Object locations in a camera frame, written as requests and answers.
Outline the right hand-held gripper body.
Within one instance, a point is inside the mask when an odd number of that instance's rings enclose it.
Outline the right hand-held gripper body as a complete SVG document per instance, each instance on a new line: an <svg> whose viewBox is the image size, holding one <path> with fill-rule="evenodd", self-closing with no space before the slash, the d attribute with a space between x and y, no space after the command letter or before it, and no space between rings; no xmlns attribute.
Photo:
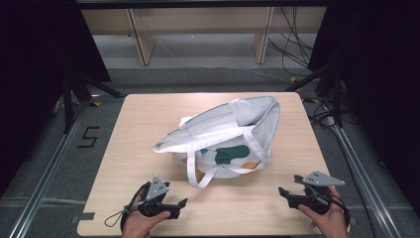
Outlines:
<svg viewBox="0 0 420 238"><path fill-rule="evenodd" d="M330 203L333 198L329 187L344 186L346 184L341 179L333 178L318 171L312 172L307 177L295 175L294 181L304 186L303 191L306 199L303 200L309 203L307 207L318 214L325 214L330 209Z"/></svg>

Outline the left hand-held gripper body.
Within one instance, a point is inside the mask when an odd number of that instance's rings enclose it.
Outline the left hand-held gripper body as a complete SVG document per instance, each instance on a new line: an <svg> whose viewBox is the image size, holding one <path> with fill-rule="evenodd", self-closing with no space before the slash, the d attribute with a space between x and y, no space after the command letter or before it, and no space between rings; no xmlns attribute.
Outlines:
<svg viewBox="0 0 420 238"><path fill-rule="evenodd" d="M142 189L139 200L139 211L146 217L153 217L161 212L170 211L170 207L162 203L168 193L168 182L159 177L153 177Z"/></svg>

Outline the white tote bag green orange print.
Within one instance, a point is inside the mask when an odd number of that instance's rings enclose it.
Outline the white tote bag green orange print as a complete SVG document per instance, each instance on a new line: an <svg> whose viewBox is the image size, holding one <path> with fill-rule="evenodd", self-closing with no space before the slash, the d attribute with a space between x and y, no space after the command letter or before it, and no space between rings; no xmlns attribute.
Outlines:
<svg viewBox="0 0 420 238"><path fill-rule="evenodd" d="M153 151L172 153L174 161L187 168L190 184L203 188L212 179L263 170L272 160L279 118L279 102L273 96L238 98L185 118Z"/></svg>

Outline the person's right hand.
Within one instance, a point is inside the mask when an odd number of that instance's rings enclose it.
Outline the person's right hand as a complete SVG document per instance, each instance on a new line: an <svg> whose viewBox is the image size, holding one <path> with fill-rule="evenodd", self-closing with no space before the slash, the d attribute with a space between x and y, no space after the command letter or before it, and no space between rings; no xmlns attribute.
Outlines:
<svg viewBox="0 0 420 238"><path fill-rule="evenodd" d="M349 238L344 211L339 205L331 203L329 211L323 215L303 204L298 209L311 219L309 229L318 228L325 238Z"/></svg>

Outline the person's left hand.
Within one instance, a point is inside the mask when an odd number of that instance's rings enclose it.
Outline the person's left hand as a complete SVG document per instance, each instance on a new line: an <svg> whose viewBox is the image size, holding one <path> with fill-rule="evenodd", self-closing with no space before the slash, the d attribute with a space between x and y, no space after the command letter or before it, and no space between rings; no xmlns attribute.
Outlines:
<svg viewBox="0 0 420 238"><path fill-rule="evenodd" d="M136 203L130 211L123 226L121 238L151 238L151 229L170 216L169 211L164 211L156 216L146 217L139 211Z"/></svg>

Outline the black tape strip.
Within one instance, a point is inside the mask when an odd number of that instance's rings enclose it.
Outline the black tape strip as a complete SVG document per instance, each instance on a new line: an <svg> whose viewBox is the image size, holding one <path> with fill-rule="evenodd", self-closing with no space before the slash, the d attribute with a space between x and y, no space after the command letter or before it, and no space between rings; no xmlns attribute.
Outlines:
<svg viewBox="0 0 420 238"><path fill-rule="evenodd" d="M77 224L79 221L82 221L82 220L93 220L94 216L95 216L95 212L81 213L78 216L72 216L70 219L70 223Z"/></svg>

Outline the black metal stand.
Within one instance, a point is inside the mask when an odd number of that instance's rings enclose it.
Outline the black metal stand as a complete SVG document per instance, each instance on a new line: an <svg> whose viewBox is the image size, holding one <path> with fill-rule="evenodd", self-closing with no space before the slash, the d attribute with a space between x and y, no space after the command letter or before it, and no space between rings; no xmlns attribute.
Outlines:
<svg viewBox="0 0 420 238"><path fill-rule="evenodd" d="M329 93L332 93L333 108L331 109L331 113L336 125L342 127L341 79L339 75L339 63L340 60L337 57L330 57L323 66L304 77L299 82L287 87L286 91L296 91L314 79L319 78L320 81L316 87L316 94L321 97L326 97Z"/></svg>
<svg viewBox="0 0 420 238"><path fill-rule="evenodd" d="M89 90L87 89L87 84L93 85L94 87L114 97L124 97L123 93L113 89L108 85L105 85L100 81L93 79L92 77L89 77L81 71L68 71L64 75L64 80L62 81L62 98L64 103L65 114L65 133L67 133L74 124L72 95L74 95L80 102L87 102L92 97Z"/></svg>

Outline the dark curtain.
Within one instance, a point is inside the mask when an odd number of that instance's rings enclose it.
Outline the dark curtain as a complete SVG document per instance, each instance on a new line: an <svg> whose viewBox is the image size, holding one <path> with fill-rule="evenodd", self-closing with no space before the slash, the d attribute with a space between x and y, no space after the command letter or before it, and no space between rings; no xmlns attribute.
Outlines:
<svg viewBox="0 0 420 238"><path fill-rule="evenodd" d="M0 0L0 196L37 142L70 70L110 79L76 0Z"/></svg>
<svg viewBox="0 0 420 238"><path fill-rule="evenodd" d="M373 146L420 217L420 0L332 0L309 68L344 37L339 75Z"/></svg>

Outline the aluminium floor rail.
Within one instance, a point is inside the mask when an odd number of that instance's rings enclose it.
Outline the aluminium floor rail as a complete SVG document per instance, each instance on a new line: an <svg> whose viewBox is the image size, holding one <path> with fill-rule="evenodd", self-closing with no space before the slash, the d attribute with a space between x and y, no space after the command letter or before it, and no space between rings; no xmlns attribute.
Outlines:
<svg viewBox="0 0 420 238"><path fill-rule="evenodd" d="M370 206L379 226L381 227L386 238L402 238L401 232L396 226L391 213L385 206L383 200L379 197L378 191L374 187L368 172L364 168L359 159L353 145L350 142L344 129L339 126L338 122L332 117L328 117L333 132L338 136L339 142L343 145L345 155L349 164L350 171L353 173L359 188L362 190L366 202Z"/></svg>
<svg viewBox="0 0 420 238"><path fill-rule="evenodd" d="M62 158L66 153L69 143L73 138L76 130L78 129L80 120L85 110L88 107L87 102L80 102L78 108L75 111L75 118L73 124L61 137L55 151L52 154L48 166L43 172L39 182L32 195L27 200L20 216L16 220L8 238L25 238L38 210L41 206L42 200L53 181L53 177L61 164Z"/></svg>

